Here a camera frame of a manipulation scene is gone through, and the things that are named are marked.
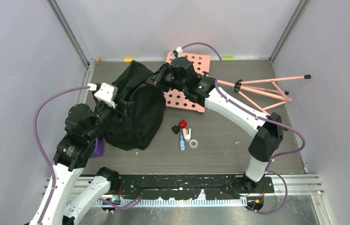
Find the black student backpack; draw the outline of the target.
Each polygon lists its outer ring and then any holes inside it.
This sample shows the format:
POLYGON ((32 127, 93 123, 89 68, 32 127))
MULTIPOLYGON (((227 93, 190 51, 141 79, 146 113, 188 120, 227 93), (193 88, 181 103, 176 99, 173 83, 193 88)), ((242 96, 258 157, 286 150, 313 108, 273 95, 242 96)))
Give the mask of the black student backpack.
POLYGON ((111 117, 100 139, 122 150, 146 149, 159 130, 166 108, 161 90, 145 83, 153 75, 145 65, 132 61, 112 85, 118 88, 114 100, 132 102, 128 118, 116 114, 111 108, 111 117))

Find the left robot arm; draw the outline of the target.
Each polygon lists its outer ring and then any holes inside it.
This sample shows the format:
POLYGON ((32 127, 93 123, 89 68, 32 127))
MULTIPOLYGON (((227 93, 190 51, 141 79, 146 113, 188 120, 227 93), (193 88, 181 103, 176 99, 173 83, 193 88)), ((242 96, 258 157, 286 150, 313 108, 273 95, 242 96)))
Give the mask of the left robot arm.
POLYGON ((114 109, 98 103, 92 111, 87 104, 74 105, 65 120, 66 135, 53 157, 53 176, 31 225, 77 225, 106 193, 119 190, 119 173, 102 167, 91 183, 72 202, 73 187, 95 150, 96 139, 112 120, 114 109))

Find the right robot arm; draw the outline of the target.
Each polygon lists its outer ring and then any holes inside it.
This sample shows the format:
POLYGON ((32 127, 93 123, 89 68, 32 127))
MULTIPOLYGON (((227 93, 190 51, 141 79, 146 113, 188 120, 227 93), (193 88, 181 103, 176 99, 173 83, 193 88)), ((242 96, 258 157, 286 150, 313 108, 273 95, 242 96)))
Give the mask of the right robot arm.
POLYGON ((245 130, 253 139, 248 147, 251 158, 243 174, 242 185, 246 192, 261 189, 268 163, 283 140, 280 115, 253 112, 250 107, 217 87, 214 78, 169 63, 164 63, 148 76, 145 83, 162 92, 171 89, 181 91, 191 102, 223 115, 245 130))

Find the purple ball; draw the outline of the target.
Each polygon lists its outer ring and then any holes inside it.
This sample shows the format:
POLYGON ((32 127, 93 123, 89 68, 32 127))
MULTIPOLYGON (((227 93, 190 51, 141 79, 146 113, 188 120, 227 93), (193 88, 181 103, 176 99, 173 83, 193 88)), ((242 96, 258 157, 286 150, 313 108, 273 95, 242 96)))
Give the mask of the purple ball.
POLYGON ((92 152, 90 158, 99 158, 104 154, 104 141, 102 139, 97 138, 95 143, 95 149, 92 152))

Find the red black stamp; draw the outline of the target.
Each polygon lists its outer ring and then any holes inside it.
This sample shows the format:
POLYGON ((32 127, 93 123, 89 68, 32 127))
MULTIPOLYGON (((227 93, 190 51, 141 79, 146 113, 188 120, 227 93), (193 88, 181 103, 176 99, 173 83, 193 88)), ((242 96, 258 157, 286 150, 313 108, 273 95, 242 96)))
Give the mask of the red black stamp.
POLYGON ((172 132, 175 134, 178 134, 181 129, 185 128, 187 126, 187 122, 185 120, 181 120, 178 125, 175 125, 171 128, 172 132))

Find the pink small stapler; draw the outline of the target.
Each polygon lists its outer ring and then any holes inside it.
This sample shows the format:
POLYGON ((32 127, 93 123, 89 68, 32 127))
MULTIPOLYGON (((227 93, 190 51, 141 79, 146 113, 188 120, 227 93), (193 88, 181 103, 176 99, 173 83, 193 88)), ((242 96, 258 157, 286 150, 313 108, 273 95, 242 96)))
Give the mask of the pink small stapler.
POLYGON ((189 142, 191 140, 191 128, 183 128, 183 137, 186 142, 189 142))

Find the blue small clip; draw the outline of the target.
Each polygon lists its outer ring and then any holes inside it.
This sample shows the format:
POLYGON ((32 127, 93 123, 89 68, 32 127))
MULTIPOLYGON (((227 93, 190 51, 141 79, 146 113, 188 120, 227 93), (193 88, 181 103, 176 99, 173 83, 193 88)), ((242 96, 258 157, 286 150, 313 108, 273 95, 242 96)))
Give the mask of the blue small clip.
POLYGON ((184 139, 183 134, 179 135, 179 148, 180 148, 181 151, 184 151, 186 149, 185 139, 184 139))

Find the clear tape roll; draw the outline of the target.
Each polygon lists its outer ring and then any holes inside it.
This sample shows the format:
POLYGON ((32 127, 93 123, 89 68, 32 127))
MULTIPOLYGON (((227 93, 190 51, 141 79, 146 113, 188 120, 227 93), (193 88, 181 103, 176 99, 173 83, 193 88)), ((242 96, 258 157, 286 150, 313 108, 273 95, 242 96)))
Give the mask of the clear tape roll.
POLYGON ((189 146, 190 146, 191 149, 198 148, 198 141, 196 139, 191 139, 189 141, 189 146))

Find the pink perforated music stand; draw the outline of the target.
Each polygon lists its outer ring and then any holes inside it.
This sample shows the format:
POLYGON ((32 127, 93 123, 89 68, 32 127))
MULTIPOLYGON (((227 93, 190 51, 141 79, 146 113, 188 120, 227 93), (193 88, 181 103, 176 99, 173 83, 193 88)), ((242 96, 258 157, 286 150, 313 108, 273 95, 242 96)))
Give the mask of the pink perforated music stand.
MULTIPOLYGON (((195 53, 182 53, 182 56, 191 60, 194 63, 194 68, 197 72, 208 72, 210 68, 210 60, 211 57, 208 55, 195 54, 195 53)), ((291 80, 299 80, 299 79, 310 79, 311 75, 302 75, 302 76, 293 76, 293 77, 285 77, 285 78, 272 78, 272 79, 263 79, 263 80, 253 80, 253 81, 240 81, 241 84, 237 93, 246 99, 249 103, 255 106, 259 111, 268 114, 268 109, 284 105, 291 101, 291 98, 288 96, 288 92, 282 90, 278 86, 278 82, 281 81, 291 81, 291 80), (269 105, 266 107, 259 106, 255 101, 245 95, 243 92, 251 92, 254 94, 259 94, 262 96, 270 97, 279 100, 278 103, 269 105)), ((166 105, 172 108, 185 109, 196 111, 199 113, 204 113, 205 108, 197 105, 196 103, 192 103, 188 99, 186 99, 185 95, 178 91, 171 89, 169 92, 164 94, 166 99, 166 105)))

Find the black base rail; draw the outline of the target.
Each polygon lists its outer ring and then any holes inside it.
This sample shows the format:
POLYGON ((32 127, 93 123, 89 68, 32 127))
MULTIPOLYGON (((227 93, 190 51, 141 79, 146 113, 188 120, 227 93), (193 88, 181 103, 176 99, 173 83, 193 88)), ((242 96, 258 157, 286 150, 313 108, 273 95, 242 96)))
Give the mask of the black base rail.
POLYGON ((264 177, 255 187, 234 174, 123 174, 109 192, 125 199, 195 200, 204 194, 206 200, 231 200, 272 194, 274 185, 270 177, 264 177))

